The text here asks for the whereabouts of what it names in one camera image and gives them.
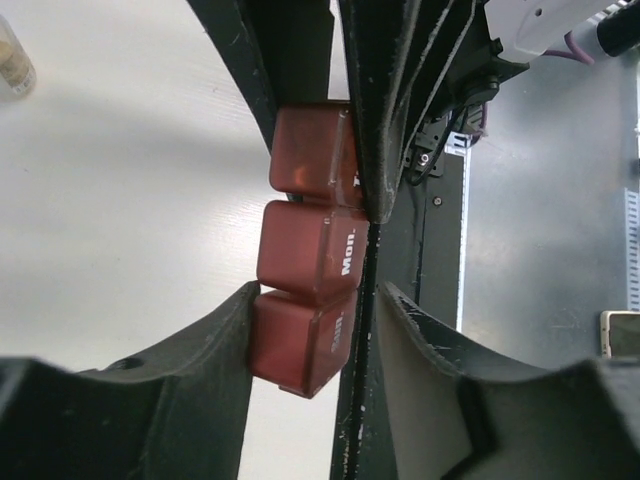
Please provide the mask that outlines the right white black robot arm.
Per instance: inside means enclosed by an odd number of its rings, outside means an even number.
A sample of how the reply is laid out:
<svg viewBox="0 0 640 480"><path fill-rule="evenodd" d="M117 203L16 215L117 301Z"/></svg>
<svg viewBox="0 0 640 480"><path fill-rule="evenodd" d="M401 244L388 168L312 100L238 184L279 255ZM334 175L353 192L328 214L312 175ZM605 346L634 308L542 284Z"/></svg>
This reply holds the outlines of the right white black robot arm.
<svg viewBox="0 0 640 480"><path fill-rule="evenodd" d="M590 18L601 50L639 43L639 5L608 1L194 1L266 143L278 110L327 97L333 27L343 32L364 205L386 222L401 163L428 119L490 101Z"/></svg>

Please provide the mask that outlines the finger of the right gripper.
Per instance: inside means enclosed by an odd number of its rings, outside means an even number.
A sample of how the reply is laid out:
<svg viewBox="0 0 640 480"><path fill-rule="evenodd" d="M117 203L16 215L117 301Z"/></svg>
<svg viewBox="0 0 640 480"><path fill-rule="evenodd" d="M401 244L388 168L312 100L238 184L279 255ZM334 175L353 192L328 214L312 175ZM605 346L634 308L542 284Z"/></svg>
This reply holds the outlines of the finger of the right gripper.
<svg viewBox="0 0 640 480"><path fill-rule="evenodd" d="M282 106L328 99L334 16L324 0L189 0L268 148Z"/></svg>
<svg viewBox="0 0 640 480"><path fill-rule="evenodd" d="M391 216L404 154L475 17L472 1L342 1L365 210Z"/></svg>

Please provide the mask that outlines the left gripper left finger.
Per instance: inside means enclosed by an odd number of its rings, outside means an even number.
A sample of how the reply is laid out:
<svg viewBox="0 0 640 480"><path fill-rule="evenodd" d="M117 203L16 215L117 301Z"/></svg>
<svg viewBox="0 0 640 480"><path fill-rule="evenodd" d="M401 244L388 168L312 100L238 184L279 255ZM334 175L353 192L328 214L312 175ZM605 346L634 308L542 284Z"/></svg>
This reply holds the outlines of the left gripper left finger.
<svg viewBox="0 0 640 480"><path fill-rule="evenodd" d="M5 479L234 479L252 377L248 282L213 312L102 370L1 361Z"/></svg>

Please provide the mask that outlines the clear pill bottle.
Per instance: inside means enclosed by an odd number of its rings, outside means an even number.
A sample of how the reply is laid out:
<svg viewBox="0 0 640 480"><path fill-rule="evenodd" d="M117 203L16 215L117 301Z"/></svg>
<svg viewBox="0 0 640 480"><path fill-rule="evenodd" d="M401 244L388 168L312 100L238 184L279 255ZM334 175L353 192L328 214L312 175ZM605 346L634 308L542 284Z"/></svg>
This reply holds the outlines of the clear pill bottle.
<svg viewBox="0 0 640 480"><path fill-rule="evenodd" d="M1 103L27 97L35 88L37 74L8 20L1 17Z"/></svg>

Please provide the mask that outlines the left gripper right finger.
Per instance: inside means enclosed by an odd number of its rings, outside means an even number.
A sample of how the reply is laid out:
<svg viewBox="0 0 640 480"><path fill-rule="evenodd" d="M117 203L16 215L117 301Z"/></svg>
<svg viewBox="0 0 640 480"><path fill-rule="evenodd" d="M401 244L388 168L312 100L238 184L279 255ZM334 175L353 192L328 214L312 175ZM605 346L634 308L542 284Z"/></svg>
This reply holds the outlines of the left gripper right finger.
<svg viewBox="0 0 640 480"><path fill-rule="evenodd" d="M402 479L635 479L639 363L545 370L418 325L417 426L391 424Z"/></svg>

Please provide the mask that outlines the red weekly pill organizer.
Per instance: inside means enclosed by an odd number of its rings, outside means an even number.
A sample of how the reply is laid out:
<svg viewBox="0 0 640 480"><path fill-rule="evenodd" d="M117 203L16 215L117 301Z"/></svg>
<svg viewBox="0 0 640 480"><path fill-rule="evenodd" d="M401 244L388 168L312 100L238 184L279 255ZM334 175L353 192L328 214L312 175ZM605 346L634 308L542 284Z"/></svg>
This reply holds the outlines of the red weekly pill organizer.
<svg viewBox="0 0 640 480"><path fill-rule="evenodd" d="M314 397L346 364L367 246L351 107L291 105L277 116L269 181L299 196L264 209L251 373Z"/></svg>

